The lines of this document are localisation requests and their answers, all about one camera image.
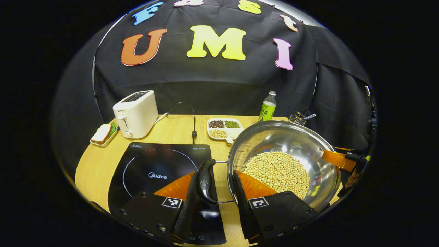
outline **white toaster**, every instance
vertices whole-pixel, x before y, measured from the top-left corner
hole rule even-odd
[[[113,106],[113,112],[123,136],[145,137],[158,117],[154,91],[133,93]]]

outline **black cloth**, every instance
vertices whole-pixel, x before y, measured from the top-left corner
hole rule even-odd
[[[308,120],[306,127],[331,145],[367,147],[370,111],[364,86],[370,79],[346,45],[329,30],[307,26],[294,17],[291,19],[297,23],[299,32],[291,31],[280,17],[287,14],[265,3],[258,2],[262,13],[256,15],[240,10],[238,2],[205,0],[200,6],[178,8],[173,2],[165,2],[153,17],[133,25],[132,15],[154,2],[123,17],[99,48],[113,23],[84,46],[61,79],[52,115],[55,151],[73,180],[90,137],[103,122],[114,119],[113,105],[142,90],[155,91],[160,114],[185,101],[196,114],[253,116],[259,114],[268,92],[275,90],[274,116],[289,117],[292,111],[315,113],[317,116]],[[228,28],[244,30],[245,60],[223,58],[225,47],[213,57],[206,46],[205,57],[187,57],[194,39],[190,28],[195,25],[209,25],[219,36]],[[148,48],[148,33],[163,28],[167,32],[162,35],[154,58],[135,66],[121,63],[122,42],[126,38],[143,34],[136,46],[136,54],[142,54]],[[274,64],[278,54],[273,38],[291,44],[293,70]],[[182,107],[173,113],[190,113],[190,110]]]

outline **green drink bottle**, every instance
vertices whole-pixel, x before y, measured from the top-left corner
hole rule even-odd
[[[276,99],[274,96],[276,96],[276,92],[270,91],[268,97],[264,99],[258,122],[271,120],[273,117],[274,110],[276,109]]]

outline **black induction cooktop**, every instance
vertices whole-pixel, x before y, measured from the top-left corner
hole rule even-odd
[[[110,212],[119,212],[124,204],[142,191],[154,193],[186,174],[197,172],[198,167],[210,159],[208,145],[130,143],[110,184]],[[216,197],[215,183],[212,186]],[[226,236],[219,206],[200,200],[195,208],[188,243],[224,244]]]

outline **bread slice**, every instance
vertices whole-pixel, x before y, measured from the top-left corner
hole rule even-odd
[[[90,140],[97,143],[98,145],[104,144],[110,135],[111,128],[112,125],[109,123],[101,125],[101,127],[96,131],[96,133]]]

